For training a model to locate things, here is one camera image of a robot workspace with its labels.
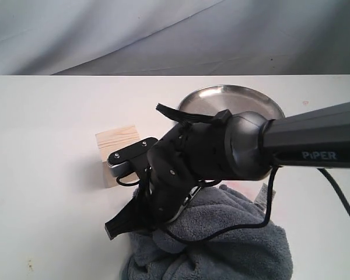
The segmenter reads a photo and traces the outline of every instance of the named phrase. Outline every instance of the gray cloth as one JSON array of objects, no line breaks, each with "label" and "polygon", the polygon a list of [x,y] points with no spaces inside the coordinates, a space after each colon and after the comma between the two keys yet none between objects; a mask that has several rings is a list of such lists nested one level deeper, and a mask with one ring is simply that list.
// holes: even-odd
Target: gray cloth
[{"label": "gray cloth", "polygon": [[[260,223],[264,213],[241,193],[222,185],[209,187],[169,229],[198,240],[227,226]],[[185,246],[161,230],[130,233],[133,255],[123,279],[290,279],[293,263],[283,228],[225,233],[204,244]]]}]

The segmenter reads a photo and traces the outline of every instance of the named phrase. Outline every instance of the white tabletop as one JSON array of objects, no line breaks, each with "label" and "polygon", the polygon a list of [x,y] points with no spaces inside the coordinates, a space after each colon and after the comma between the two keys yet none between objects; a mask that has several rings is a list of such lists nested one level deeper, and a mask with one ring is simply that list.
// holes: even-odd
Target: white tabletop
[{"label": "white tabletop", "polygon": [[[172,122],[158,102],[215,84],[261,91],[287,116],[350,101],[350,76],[0,76],[0,279],[119,279],[128,237],[110,241],[104,223],[133,188],[104,188],[94,135],[161,137]],[[350,170],[331,172],[350,202]],[[274,187],[293,279],[350,279],[350,219],[325,178],[286,167]]]}]

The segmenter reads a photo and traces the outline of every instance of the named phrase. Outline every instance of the fleece towel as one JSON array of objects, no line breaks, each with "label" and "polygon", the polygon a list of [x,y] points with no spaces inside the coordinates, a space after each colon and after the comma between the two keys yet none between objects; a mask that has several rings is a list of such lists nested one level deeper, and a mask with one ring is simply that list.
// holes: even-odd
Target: fleece towel
[{"label": "fleece towel", "polygon": [[[169,230],[198,240],[242,223],[260,223],[264,212],[225,185],[201,190]],[[283,228],[240,229],[208,242],[184,245],[161,230],[130,233],[133,255],[122,278],[142,279],[290,279],[293,263]]]}]

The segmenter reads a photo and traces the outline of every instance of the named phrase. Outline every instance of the metal bowl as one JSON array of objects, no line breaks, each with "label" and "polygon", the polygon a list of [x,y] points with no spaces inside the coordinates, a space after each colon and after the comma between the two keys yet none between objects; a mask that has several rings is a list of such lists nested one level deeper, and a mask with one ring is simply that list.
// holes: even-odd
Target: metal bowl
[{"label": "metal bowl", "polygon": [[268,96],[254,89],[235,85],[208,86],[196,90],[183,99],[178,109],[210,116],[229,109],[232,114],[254,111],[268,120],[285,117],[281,108]]}]

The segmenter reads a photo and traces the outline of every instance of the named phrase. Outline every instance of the wooden block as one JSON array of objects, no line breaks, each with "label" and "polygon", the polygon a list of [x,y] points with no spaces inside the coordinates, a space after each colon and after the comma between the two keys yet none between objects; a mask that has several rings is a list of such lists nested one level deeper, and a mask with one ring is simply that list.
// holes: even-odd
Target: wooden block
[{"label": "wooden block", "polygon": [[[140,136],[134,125],[121,127],[96,134],[96,141],[99,147],[101,161],[103,164],[103,176],[107,188],[118,186],[116,178],[110,173],[107,166],[107,158],[112,152],[127,147],[140,140]],[[135,173],[127,176],[122,181],[127,183],[138,180]]]}]

